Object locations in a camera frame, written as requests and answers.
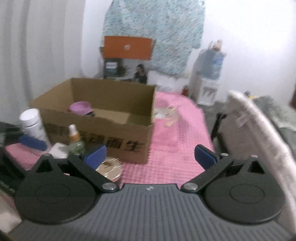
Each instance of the person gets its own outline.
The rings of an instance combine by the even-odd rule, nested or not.
[[[139,64],[136,68],[137,72],[134,75],[134,81],[141,84],[147,84],[147,74],[143,64]]]

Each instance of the black circular disc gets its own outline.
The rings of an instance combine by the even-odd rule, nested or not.
[[[15,205],[23,218],[38,223],[58,224],[86,213],[96,193],[87,181],[50,172],[26,178],[15,195]]]
[[[205,201],[222,218],[257,224],[277,216],[285,197],[273,179],[260,174],[245,174],[213,181],[205,190]]]

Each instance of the orange board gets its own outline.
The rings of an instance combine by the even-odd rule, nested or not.
[[[152,50],[152,39],[105,36],[103,55],[104,58],[150,60]]]

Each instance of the pink checkered cloth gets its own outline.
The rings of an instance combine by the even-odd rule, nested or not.
[[[169,106],[177,109],[179,121],[167,128],[162,122],[155,122],[158,135],[152,137],[148,163],[124,163],[121,183],[176,183],[180,187],[204,171],[194,159],[194,148],[197,144],[210,150],[213,147],[202,110],[186,97],[158,92],[155,107]],[[162,128],[164,135],[159,134]],[[19,143],[7,146],[6,149],[26,170],[31,169],[40,157]]]

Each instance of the metal screw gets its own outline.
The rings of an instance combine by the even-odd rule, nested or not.
[[[108,191],[114,190],[117,188],[117,185],[115,183],[104,183],[102,185],[102,188]]]
[[[198,189],[198,185],[195,183],[185,183],[183,187],[189,191],[194,191],[194,190]]]

